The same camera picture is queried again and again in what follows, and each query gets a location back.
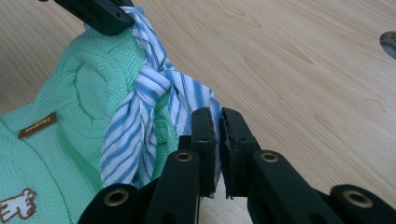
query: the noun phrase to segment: brown label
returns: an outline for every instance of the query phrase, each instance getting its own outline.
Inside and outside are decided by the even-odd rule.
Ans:
[[[56,118],[56,113],[52,113],[48,115],[46,118],[40,120],[36,124],[33,124],[23,130],[20,131],[20,134],[18,134],[18,139],[22,139],[24,137],[27,137],[33,133],[36,133],[40,130],[42,130],[45,127],[48,127],[52,123],[54,123],[57,120]]]

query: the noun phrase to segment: fabric pile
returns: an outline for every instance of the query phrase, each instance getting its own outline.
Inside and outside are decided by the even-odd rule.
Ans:
[[[123,9],[130,29],[77,37],[35,100],[0,116],[2,222],[77,223],[103,187],[141,188],[191,134],[198,108],[219,134],[213,91],[169,62],[141,8]]]

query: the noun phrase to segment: white cartoon patch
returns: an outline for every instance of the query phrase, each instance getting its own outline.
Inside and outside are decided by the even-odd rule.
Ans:
[[[3,223],[18,215],[21,219],[27,219],[35,212],[35,192],[24,189],[22,194],[11,197],[0,202],[0,220]]]

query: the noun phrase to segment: wooden table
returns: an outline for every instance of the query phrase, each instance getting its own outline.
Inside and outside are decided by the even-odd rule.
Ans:
[[[314,188],[350,183],[396,207],[396,2],[134,1],[178,70],[241,112]],[[53,2],[0,2],[0,114],[33,101],[81,22]],[[220,184],[201,223],[251,222]]]

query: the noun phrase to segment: striped fabric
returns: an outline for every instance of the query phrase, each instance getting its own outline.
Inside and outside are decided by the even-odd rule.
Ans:
[[[102,182],[133,184],[141,188],[151,180],[155,166],[157,136],[154,107],[170,90],[169,113],[178,135],[191,134],[191,112],[209,107],[219,139],[220,105],[207,86],[176,70],[166,57],[158,36],[143,9],[123,7],[134,18],[132,34],[145,51],[146,60],[132,84],[134,90],[111,119],[102,148]],[[219,177],[219,144],[217,150]]]

